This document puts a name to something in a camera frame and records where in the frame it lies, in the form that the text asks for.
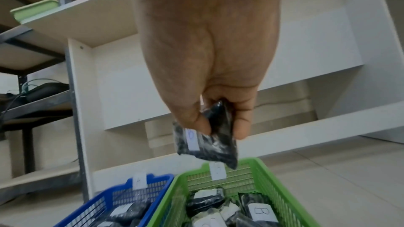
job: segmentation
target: light green tray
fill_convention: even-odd
[[[57,0],[42,0],[30,5],[13,9],[10,11],[10,13],[14,15],[14,19],[21,23],[24,19],[54,9],[58,6],[59,2]]]
[[[239,160],[236,170],[226,168],[227,178],[212,181],[209,164],[175,177],[147,227],[181,227],[188,220],[185,201],[190,192],[221,186],[226,195],[238,199],[239,192],[260,192],[274,203],[283,227],[319,227],[299,202],[258,158]]]

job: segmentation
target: paper tag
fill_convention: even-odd
[[[229,206],[223,207],[223,209],[220,211],[220,214],[222,215],[223,219],[226,221],[227,219],[229,219],[231,216],[233,216],[238,211],[240,211],[239,206],[230,202]]]
[[[194,195],[194,199],[199,199],[199,198],[204,198],[204,197],[209,197],[209,196],[215,196],[218,193],[217,189],[211,189],[211,190],[200,190],[197,191]]]
[[[219,212],[209,214],[201,219],[193,222],[194,227],[226,227],[222,216]]]
[[[132,188],[133,190],[140,190],[147,188],[147,175],[146,173],[135,173],[133,176]]]
[[[210,162],[209,167],[210,167],[210,175],[212,176],[213,181],[226,179],[227,174],[223,162]]]
[[[119,206],[116,209],[114,209],[109,216],[116,216],[118,214],[126,213],[126,211],[128,211],[128,209],[130,208],[131,205],[133,205],[133,203],[129,203],[129,204]]]
[[[113,222],[102,222],[97,227],[110,227],[113,224]]]
[[[184,129],[184,132],[188,149],[190,151],[200,151],[197,131],[194,129]]]
[[[272,207],[268,204],[251,203],[248,205],[253,221],[278,222]]]

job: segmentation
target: blue basket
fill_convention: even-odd
[[[141,201],[142,199],[149,198],[152,204],[138,225],[138,227],[145,227],[152,218],[153,213],[156,211],[173,179],[174,176],[171,174],[158,177],[148,174],[147,188],[133,191],[132,178],[130,178],[124,185],[113,186],[101,192],[55,225],[55,227],[88,227],[105,211],[120,205],[136,202],[136,200]]]

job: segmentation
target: hand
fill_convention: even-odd
[[[275,54],[280,0],[133,0],[146,64],[185,128],[210,134],[205,107],[227,98],[233,134],[249,135],[257,89]]]

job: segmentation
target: tile floor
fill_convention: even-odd
[[[403,226],[404,145],[354,137],[263,161],[324,227]],[[24,196],[0,206],[0,223],[53,226],[81,204],[78,189]]]

